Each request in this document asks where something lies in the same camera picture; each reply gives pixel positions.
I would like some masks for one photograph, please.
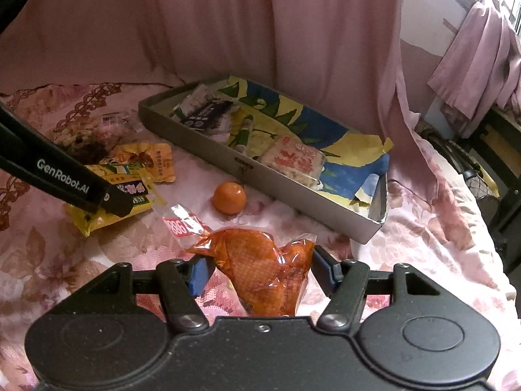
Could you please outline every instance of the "bed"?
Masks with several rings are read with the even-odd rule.
[[[131,111],[137,102],[165,90],[163,85],[48,85],[18,91],[2,101],[43,134],[77,117]],[[140,138],[160,141],[147,130]],[[278,242],[305,232],[338,259],[356,258],[371,269],[391,270],[411,263],[488,318],[501,336],[501,352],[489,382],[497,390],[521,389],[521,324],[515,289],[464,181],[430,144],[416,136],[428,163],[440,179],[442,198],[428,205],[397,182],[389,182],[389,215],[366,245],[351,241],[260,192],[246,188],[249,201],[239,216],[228,219],[209,203],[215,187],[230,176],[174,148],[177,179],[160,185],[161,193],[190,207],[212,228],[259,225]],[[159,262],[186,256],[153,212],[120,221],[85,238],[63,211],[63,203],[0,171],[0,389],[25,391],[37,379],[24,354],[30,324],[113,263],[153,269]],[[197,299],[205,315],[242,315],[229,292],[228,279],[216,273]],[[298,315],[316,319],[329,300],[312,274]],[[140,297],[156,313],[158,300]],[[369,297],[363,318],[389,304],[388,297]]]

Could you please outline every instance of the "plastic wrapper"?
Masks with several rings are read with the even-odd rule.
[[[216,119],[204,132],[215,142],[227,144],[230,140],[230,130],[232,125],[232,109],[226,111],[221,117]]]
[[[100,164],[121,165],[135,162],[144,165],[154,182],[176,180],[172,148],[167,143],[140,142],[118,145],[110,152],[108,158],[101,160]]]
[[[49,139],[78,162],[95,165],[132,133],[128,113],[114,112],[76,119]]]
[[[139,163],[126,165],[87,165],[90,171],[101,176],[106,181],[114,184],[124,193],[134,197],[134,207],[130,214],[119,217],[107,213],[101,207],[96,213],[89,213],[78,207],[67,205],[69,214],[74,224],[88,237],[96,229],[114,224],[119,220],[135,216],[152,208],[152,196],[155,195],[154,184],[150,174]]]
[[[201,84],[173,108],[170,117],[177,122],[183,121],[206,106],[214,97],[208,87]]]
[[[295,316],[315,240],[306,234],[278,248],[264,231],[225,228],[209,233],[189,253],[214,257],[252,316]]]
[[[158,193],[151,198],[154,212],[174,235],[179,246],[189,249],[212,230],[191,210],[181,204],[166,201]]]
[[[288,136],[277,137],[259,161],[308,188],[318,186],[326,162],[322,151],[304,145]]]
[[[196,131],[205,131],[226,111],[228,111],[232,104],[231,101],[216,98],[210,101],[210,103],[202,109],[183,120],[181,123],[195,129]]]

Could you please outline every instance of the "gray tray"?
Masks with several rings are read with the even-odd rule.
[[[226,79],[203,80],[210,89],[218,90]],[[143,125],[158,136],[167,139],[192,154],[221,168],[239,181],[318,220],[337,232],[365,244],[384,224],[387,216],[387,176],[378,181],[368,217],[346,209],[334,201],[293,181],[277,171],[262,165],[209,137],[168,117],[172,108],[181,102],[199,83],[193,82],[145,98],[139,102],[139,117]]]

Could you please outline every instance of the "pink cloth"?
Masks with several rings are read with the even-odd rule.
[[[511,100],[519,115],[520,74],[518,38],[506,16],[486,0],[471,8],[428,85],[448,105],[445,116],[454,130],[467,138],[493,104],[504,109]]]
[[[401,7],[402,0],[30,0],[0,36],[0,91],[238,74],[390,137],[390,177],[430,200],[437,180],[404,121],[397,79]]]
[[[165,87],[159,85],[50,85],[17,92],[3,100],[20,118],[48,135],[77,116],[134,111],[137,102]],[[440,181],[440,198],[429,205],[396,182],[389,182],[385,225],[365,245],[330,231],[278,201],[246,187],[248,204],[236,217],[213,209],[215,187],[231,177],[187,152],[173,148],[177,179],[159,185],[170,201],[193,210],[210,227],[254,225],[269,230],[280,245],[302,233],[315,233],[337,259],[356,258],[371,269],[390,270],[411,263],[488,318],[501,337],[501,351],[489,382],[498,391],[521,389],[521,324],[515,290],[481,218],[476,200],[461,176],[432,147],[415,136]],[[157,140],[143,131],[140,139]],[[63,203],[0,171],[0,390],[26,391],[36,377],[25,357],[23,340],[30,324],[45,311],[118,262],[153,269],[165,260],[188,255],[151,211],[97,230],[85,238],[63,212]],[[242,315],[228,279],[212,277],[197,299],[213,321]],[[298,315],[316,318],[329,300],[312,274]],[[159,314],[157,298],[138,303]],[[385,296],[367,299],[363,318],[389,304]]]

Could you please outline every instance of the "wall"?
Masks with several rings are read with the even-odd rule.
[[[447,136],[452,131],[440,113],[443,102],[427,81],[466,15],[456,0],[403,0],[401,47],[409,107]]]

